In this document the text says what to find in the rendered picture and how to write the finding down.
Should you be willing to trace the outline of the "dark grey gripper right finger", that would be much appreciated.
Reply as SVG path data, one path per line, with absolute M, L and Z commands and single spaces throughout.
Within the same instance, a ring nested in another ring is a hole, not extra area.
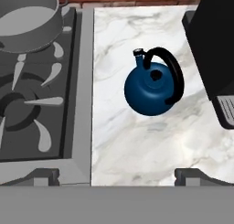
M 234 183 L 212 178 L 197 168 L 177 168 L 175 170 L 176 187 L 234 187 Z

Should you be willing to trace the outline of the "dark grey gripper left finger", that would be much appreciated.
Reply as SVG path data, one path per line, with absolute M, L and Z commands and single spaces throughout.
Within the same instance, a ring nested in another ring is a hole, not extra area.
M 58 168 L 37 168 L 24 177 L 5 182 L 1 187 L 58 187 Z

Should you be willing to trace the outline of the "grey stove hob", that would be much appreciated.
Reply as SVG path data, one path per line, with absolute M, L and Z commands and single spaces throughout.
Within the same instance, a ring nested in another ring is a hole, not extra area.
M 94 12 L 65 7 L 46 48 L 0 52 L 0 186 L 37 168 L 90 184 Z

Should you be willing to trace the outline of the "black coffee machine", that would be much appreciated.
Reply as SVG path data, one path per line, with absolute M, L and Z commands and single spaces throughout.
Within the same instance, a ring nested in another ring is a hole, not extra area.
M 182 24 L 218 121 L 234 130 L 234 0 L 200 0 Z

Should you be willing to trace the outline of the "grey metal pot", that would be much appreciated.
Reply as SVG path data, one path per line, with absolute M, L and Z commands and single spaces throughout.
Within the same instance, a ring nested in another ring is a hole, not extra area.
M 28 53 L 50 45 L 63 29 L 59 0 L 0 0 L 0 51 Z

